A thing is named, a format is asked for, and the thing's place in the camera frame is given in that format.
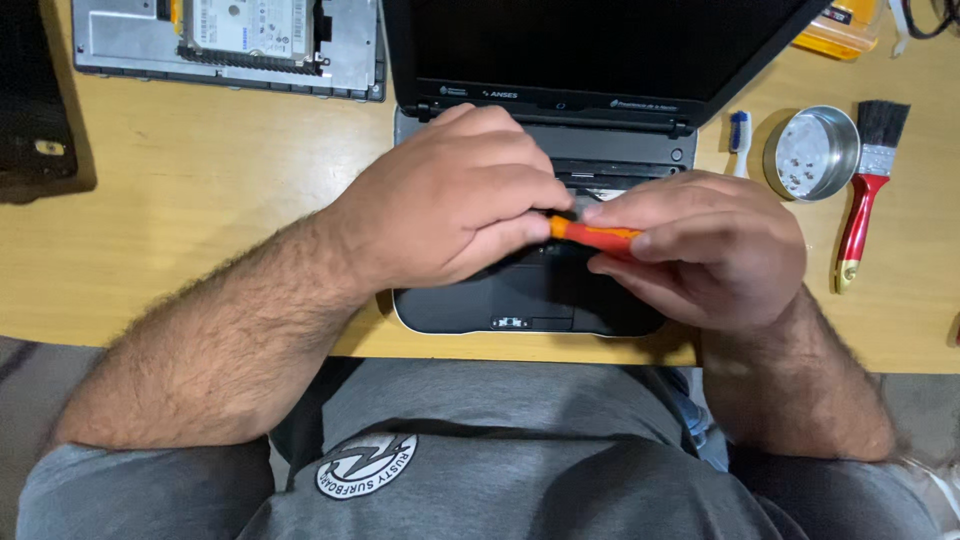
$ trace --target metal ferrule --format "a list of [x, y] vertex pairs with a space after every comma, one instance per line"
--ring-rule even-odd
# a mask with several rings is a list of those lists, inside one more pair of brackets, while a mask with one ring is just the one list
[[856, 172], [860, 174], [890, 176], [890, 170], [894, 166], [894, 156], [896, 155], [896, 148], [864, 144], [863, 149], [860, 151], [860, 165], [857, 167]]

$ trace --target forearm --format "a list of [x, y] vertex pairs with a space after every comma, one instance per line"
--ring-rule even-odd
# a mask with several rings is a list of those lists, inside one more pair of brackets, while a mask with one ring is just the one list
[[767, 329], [704, 331], [702, 355], [710, 410], [737, 445], [866, 461], [893, 449], [875, 384], [805, 287]]
[[70, 398], [57, 442], [228, 445], [272, 429], [368, 298], [323, 213], [134, 323]]

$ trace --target orange screwdriver handle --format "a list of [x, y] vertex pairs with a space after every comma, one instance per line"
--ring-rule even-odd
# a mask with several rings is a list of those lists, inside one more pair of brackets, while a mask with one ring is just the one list
[[574, 223], [559, 215], [550, 217], [550, 235], [596, 248], [617, 258], [631, 259], [630, 242], [643, 231], [636, 229], [597, 229]]

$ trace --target circular logo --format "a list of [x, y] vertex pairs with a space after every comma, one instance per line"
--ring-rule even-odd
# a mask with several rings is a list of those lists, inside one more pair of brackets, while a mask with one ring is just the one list
[[317, 489], [341, 501], [369, 495], [394, 481], [416, 449], [416, 435], [373, 434], [350, 439], [320, 460]]

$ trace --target wooden desk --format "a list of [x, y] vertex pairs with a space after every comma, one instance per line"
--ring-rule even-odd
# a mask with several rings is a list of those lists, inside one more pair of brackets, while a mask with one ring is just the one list
[[[47, 6], [69, 55], [69, 0]], [[759, 124], [750, 176], [764, 183], [765, 136], [787, 113], [885, 98], [912, 103], [893, 181], [876, 204], [862, 272], [852, 291], [830, 294], [834, 249], [851, 194], [789, 204], [809, 245], [806, 282], [868, 367], [887, 372], [960, 372], [948, 347], [960, 311], [960, 109], [957, 39], [910, 43], [887, 58], [887, 20], [877, 50], [839, 62], [787, 49], [725, 111]], [[308, 96], [77, 74], [96, 190], [0, 207], [0, 334], [105, 345], [144, 308], [242, 252], [276, 228], [332, 201], [391, 147], [393, 102]], [[698, 166], [732, 169], [727, 127], [701, 131]], [[693, 361], [685, 330], [645, 340], [589, 335], [427, 336], [406, 330], [375, 302], [334, 353], [512, 360]]]

